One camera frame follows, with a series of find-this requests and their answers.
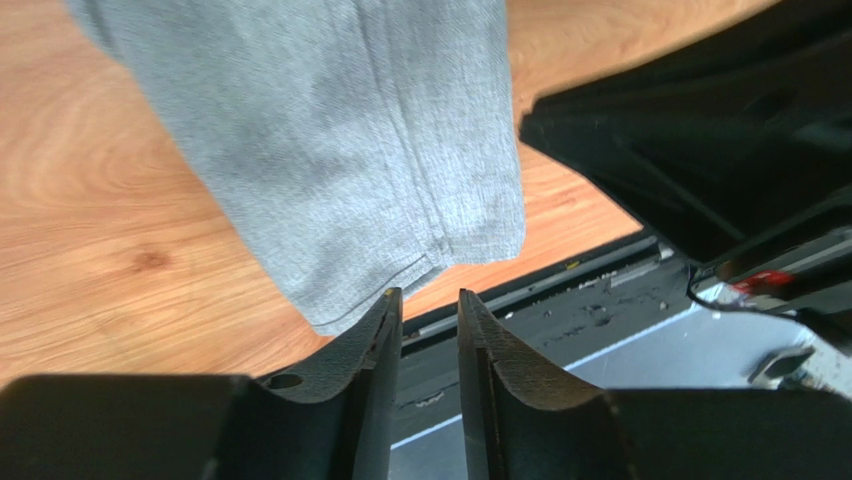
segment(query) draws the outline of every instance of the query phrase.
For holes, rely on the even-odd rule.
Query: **gray fabric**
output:
[[[503,0],[68,1],[318,333],[518,254]]]

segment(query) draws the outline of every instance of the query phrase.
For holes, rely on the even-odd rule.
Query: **wood grain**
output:
[[[764,0],[510,0],[516,116],[534,97],[625,68]],[[44,371],[248,372],[327,343],[240,243],[132,78],[58,0],[0,0],[0,384]],[[520,258],[450,269],[411,317],[638,225],[520,147]]]

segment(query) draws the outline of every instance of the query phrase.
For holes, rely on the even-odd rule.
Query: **black plastic part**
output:
[[[852,404],[824,392],[606,391],[459,299],[471,479],[852,478]]]
[[[744,272],[762,264],[754,252],[780,254],[852,224],[850,58],[852,3],[785,0],[540,99],[520,137],[686,258],[739,259]]]
[[[245,376],[36,376],[0,393],[0,478],[383,479],[400,291],[302,363]],[[852,478],[825,392],[605,391],[470,291],[458,359],[473,479]]]
[[[303,362],[245,376],[35,376],[0,393],[0,478],[384,479],[401,292]]]

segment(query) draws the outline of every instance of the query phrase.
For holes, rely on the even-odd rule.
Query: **red part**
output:
[[[751,294],[754,290],[754,287],[758,285],[770,285],[773,287],[781,286],[788,284],[795,280],[796,277],[790,275],[787,272],[781,272],[778,270],[766,270],[760,273],[756,273],[745,280],[739,281],[732,285],[735,290]]]

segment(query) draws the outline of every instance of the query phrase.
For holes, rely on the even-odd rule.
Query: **hole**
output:
[[[269,388],[279,390],[282,388],[293,388],[296,385],[301,385],[302,377],[293,375],[292,373],[282,373],[269,379]]]
[[[795,99],[795,90],[792,88],[779,88],[778,90],[773,90],[755,98],[743,110],[749,115],[768,121],[777,117]]]

